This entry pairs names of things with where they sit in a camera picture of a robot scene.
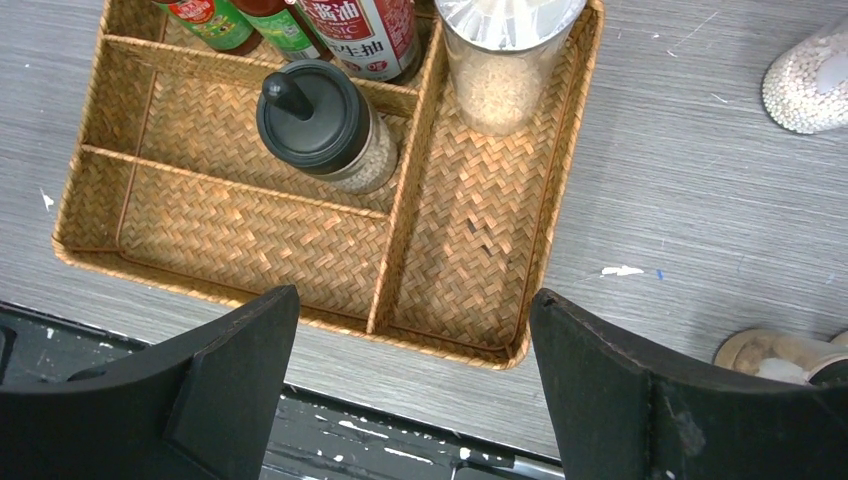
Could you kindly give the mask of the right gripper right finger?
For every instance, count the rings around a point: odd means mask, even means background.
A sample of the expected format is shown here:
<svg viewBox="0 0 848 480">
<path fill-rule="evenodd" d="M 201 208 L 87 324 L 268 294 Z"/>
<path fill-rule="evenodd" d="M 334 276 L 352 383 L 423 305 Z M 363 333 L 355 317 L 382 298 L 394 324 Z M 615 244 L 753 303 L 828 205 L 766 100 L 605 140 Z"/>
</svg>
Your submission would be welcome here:
<svg viewBox="0 0 848 480">
<path fill-rule="evenodd" d="M 714 366 L 539 290 L 530 330 L 568 479 L 843 479 L 847 387 Z"/>
</svg>

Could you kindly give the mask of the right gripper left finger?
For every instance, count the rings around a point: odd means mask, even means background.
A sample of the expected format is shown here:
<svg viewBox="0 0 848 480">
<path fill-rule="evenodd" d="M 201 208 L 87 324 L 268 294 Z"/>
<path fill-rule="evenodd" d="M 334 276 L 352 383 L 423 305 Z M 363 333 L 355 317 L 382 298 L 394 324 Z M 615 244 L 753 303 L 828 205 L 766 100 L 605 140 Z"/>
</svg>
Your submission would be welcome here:
<svg viewBox="0 0 848 480">
<path fill-rule="evenodd" d="M 1 389 L 5 479 L 256 479 L 300 314 L 292 285 L 61 382 Z"/>
</svg>

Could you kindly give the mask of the woven bamboo divided tray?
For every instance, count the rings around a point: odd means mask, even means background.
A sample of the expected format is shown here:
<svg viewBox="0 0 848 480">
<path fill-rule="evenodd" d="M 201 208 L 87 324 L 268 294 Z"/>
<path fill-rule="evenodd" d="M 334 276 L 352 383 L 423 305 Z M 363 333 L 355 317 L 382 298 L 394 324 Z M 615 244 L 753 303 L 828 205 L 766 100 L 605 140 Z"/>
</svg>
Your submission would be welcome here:
<svg viewBox="0 0 848 480">
<path fill-rule="evenodd" d="M 530 346 L 600 48 L 572 29 L 520 131 L 468 128 L 433 4 L 405 85 L 358 80 L 399 144 L 391 180 L 351 195 L 277 161 L 255 111 L 283 61 L 216 53 L 149 1 L 108 1 L 52 244 L 68 264 L 232 307 L 294 285 L 311 326 L 477 367 Z"/>
</svg>

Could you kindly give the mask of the black cap sesame shaker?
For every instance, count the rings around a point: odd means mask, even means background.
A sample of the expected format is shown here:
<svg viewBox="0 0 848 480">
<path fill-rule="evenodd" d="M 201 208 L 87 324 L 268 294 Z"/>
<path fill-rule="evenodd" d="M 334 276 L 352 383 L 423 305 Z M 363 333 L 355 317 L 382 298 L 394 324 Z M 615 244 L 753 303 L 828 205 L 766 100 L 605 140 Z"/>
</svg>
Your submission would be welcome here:
<svg viewBox="0 0 848 480">
<path fill-rule="evenodd" d="M 398 143 L 385 120 L 327 61 L 297 60 L 267 75 L 255 119 L 274 157 L 340 191 L 375 192 L 398 167 Z"/>
</svg>

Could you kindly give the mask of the clear jar silver lid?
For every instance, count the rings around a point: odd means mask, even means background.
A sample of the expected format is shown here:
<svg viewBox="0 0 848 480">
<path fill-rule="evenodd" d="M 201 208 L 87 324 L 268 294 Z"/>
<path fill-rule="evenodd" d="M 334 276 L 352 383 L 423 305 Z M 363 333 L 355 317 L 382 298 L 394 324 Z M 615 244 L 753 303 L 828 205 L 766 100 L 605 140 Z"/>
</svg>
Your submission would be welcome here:
<svg viewBox="0 0 848 480">
<path fill-rule="evenodd" d="M 463 119 L 506 136 L 537 110 L 569 33 L 586 6 L 574 0 L 437 1 Z"/>
</svg>

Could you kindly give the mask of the yellow cap chili sauce bottle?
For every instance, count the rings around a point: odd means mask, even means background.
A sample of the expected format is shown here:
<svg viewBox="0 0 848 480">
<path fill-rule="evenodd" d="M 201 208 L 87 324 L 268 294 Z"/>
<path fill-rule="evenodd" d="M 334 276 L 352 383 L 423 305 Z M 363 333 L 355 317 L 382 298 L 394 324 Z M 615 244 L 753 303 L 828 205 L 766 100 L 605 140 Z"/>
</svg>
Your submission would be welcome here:
<svg viewBox="0 0 848 480">
<path fill-rule="evenodd" d="M 261 34 L 229 1 L 153 1 L 193 35 L 219 53 L 243 56 L 262 41 Z"/>
</svg>

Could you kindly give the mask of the tall soy sauce bottle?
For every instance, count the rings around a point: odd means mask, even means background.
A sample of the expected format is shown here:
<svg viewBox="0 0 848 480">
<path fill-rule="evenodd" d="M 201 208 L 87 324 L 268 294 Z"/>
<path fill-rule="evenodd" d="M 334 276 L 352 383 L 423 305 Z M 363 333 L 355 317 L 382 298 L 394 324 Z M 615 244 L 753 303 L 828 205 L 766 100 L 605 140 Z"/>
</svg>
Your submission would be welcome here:
<svg viewBox="0 0 848 480">
<path fill-rule="evenodd" d="M 396 85 L 416 75 L 423 53 L 407 0 L 305 0 L 297 5 L 352 76 Z"/>
</svg>

